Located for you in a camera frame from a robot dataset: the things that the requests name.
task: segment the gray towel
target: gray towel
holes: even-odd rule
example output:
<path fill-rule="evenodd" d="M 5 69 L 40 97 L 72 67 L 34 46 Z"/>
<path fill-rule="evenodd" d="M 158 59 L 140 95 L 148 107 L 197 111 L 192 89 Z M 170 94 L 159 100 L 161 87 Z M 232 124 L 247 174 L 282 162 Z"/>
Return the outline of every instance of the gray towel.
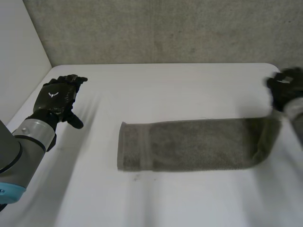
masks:
<path fill-rule="evenodd" d="M 122 123 L 117 166 L 123 171 L 244 169 L 268 157 L 280 128 L 264 118 Z"/>

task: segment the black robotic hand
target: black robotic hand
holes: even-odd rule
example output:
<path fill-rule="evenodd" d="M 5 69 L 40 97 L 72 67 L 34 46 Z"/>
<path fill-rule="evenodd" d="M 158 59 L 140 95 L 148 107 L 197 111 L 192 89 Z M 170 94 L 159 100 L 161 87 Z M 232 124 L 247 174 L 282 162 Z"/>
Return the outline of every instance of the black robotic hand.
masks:
<path fill-rule="evenodd" d="M 58 122 L 68 122 L 74 128 L 81 129 L 82 121 L 71 110 L 81 84 L 87 80 L 72 74 L 44 84 L 35 102 L 34 114 L 29 118 L 45 121 L 54 130 Z"/>
<path fill-rule="evenodd" d="M 282 70 L 267 79 L 266 85 L 273 96 L 273 107 L 282 112 L 289 101 L 303 97 L 303 71 L 301 68 Z"/>

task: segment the logo on glove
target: logo on glove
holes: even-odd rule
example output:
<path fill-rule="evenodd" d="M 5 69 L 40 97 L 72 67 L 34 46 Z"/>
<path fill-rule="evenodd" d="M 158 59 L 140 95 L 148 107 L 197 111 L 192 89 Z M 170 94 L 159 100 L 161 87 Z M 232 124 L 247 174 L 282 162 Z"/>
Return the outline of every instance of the logo on glove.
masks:
<path fill-rule="evenodd" d="M 51 94 L 51 93 L 48 93 L 48 95 L 52 98 L 54 96 L 56 96 L 57 94 L 59 94 L 59 92 L 57 92 L 56 94 Z"/>

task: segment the white wall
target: white wall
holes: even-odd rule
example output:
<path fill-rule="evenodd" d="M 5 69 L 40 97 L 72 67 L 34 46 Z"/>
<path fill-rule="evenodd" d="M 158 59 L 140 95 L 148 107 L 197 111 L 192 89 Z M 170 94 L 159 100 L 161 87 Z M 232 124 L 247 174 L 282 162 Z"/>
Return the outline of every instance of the white wall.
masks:
<path fill-rule="evenodd" d="M 4 124 L 50 69 L 22 0 L 0 0 L 0 119 Z"/>

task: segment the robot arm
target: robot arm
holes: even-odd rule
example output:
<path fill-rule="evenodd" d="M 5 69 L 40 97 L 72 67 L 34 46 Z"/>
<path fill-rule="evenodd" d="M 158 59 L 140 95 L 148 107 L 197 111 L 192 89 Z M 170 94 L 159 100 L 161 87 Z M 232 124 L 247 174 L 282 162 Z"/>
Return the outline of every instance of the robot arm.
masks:
<path fill-rule="evenodd" d="M 57 123 L 67 121 L 77 129 L 83 127 L 71 110 L 85 81 L 87 78 L 68 75 L 44 84 L 34 113 L 13 134 L 0 122 L 0 204 L 19 201 L 45 153 L 56 143 Z"/>
<path fill-rule="evenodd" d="M 283 112 L 303 146 L 303 71 L 286 69 L 267 80 L 273 97 L 273 109 Z"/>

